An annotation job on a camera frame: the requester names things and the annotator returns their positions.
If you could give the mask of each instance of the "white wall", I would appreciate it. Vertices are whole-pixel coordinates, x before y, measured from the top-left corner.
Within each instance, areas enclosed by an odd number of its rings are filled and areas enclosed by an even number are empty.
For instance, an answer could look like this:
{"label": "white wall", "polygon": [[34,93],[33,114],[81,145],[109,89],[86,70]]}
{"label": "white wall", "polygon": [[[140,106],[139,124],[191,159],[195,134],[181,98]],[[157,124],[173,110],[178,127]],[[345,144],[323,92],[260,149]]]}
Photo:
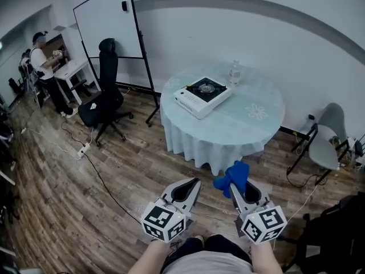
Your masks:
{"label": "white wall", "polygon": [[[0,2],[0,19],[9,22],[7,26],[1,23],[0,35],[26,18],[28,12],[21,10],[29,1],[37,11],[52,4],[51,24],[66,27],[62,35],[72,56],[84,56],[77,29],[69,26],[75,23],[73,8],[85,0],[15,1]],[[344,108],[349,135],[362,135],[365,0],[253,1],[278,3],[293,12],[278,8],[278,17],[273,18],[275,7],[266,7],[255,13],[249,5],[252,0],[135,0],[156,90],[161,91],[166,80],[186,66],[239,59],[271,78],[282,92],[286,103],[283,126],[300,130],[307,114],[317,114],[329,102],[337,102]],[[285,16],[297,16],[299,22],[291,23]],[[312,30],[307,29],[308,23],[313,23]],[[345,41],[348,49],[339,47],[336,40]],[[354,57],[351,48],[360,55]],[[121,61],[119,80],[148,85],[140,63]]]}
{"label": "white wall", "polygon": [[5,103],[9,106],[17,96],[9,86],[9,79],[13,78],[18,84],[21,78],[18,66],[26,44],[21,31],[7,35],[3,41],[3,48],[0,50],[0,94]]}

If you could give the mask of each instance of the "power strip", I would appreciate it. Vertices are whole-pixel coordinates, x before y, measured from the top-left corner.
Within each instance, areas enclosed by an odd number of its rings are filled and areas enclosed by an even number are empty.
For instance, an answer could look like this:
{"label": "power strip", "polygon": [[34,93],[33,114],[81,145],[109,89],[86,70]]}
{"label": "power strip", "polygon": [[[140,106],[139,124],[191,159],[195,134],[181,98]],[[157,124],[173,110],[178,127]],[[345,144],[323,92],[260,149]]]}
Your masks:
{"label": "power strip", "polygon": [[80,150],[79,150],[79,152],[78,152],[78,157],[82,157],[85,153],[86,153],[86,151],[88,151],[88,149],[90,148],[90,144],[89,143],[86,143],[85,144],[85,147],[82,147]]}

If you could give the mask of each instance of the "black office chair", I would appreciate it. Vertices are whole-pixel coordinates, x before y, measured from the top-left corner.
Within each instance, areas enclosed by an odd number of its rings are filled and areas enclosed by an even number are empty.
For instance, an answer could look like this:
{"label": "black office chair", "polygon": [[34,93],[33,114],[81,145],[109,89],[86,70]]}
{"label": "black office chair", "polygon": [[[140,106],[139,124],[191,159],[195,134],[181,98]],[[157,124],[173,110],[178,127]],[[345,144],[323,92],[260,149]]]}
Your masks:
{"label": "black office chair", "polygon": [[108,126],[111,126],[124,141],[124,135],[115,127],[113,122],[118,122],[124,116],[133,119],[131,112],[123,114],[116,112],[123,103],[123,95],[115,84],[118,55],[115,53],[114,39],[102,40],[99,44],[99,50],[100,78],[98,82],[102,91],[98,91],[79,106],[80,118],[86,126],[96,127],[99,123],[103,124],[95,138],[98,146],[100,146],[99,138]]}
{"label": "black office chair", "polygon": [[[283,272],[294,264],[303,274],[355,274],[365,267],[364,193],[342,199],[339,204],[324,210],[318,218],[310,220],[309,214],[303,218],[307,224],[298,240],[283,236],[277,238],[297,245],[294,260],[282,268]],[[308,246],[316,246],[319,253],[308,256]]]}

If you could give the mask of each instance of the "white tablecloth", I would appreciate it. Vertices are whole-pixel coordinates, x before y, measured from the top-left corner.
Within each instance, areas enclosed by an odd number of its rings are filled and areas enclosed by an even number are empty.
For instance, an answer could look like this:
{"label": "white tablecloth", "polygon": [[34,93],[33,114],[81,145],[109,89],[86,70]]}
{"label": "white tablecloth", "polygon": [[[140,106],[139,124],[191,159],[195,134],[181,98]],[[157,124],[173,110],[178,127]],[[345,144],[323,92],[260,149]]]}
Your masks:
{"label": "white tablecloth", "polygon": [[263,150],[278,131],[285,110],[280,92],[269,79],[252,69],[242,71],[233,94],[203,120],[179,106],[173,93],[200,77],[208,76],[229,84],[230,64],[220,63],[186,69],[172,77],[161,95],[161,120],[167,150],[184,153],[195,166],[209,163],[213,175],[225,171],[235,160]]}

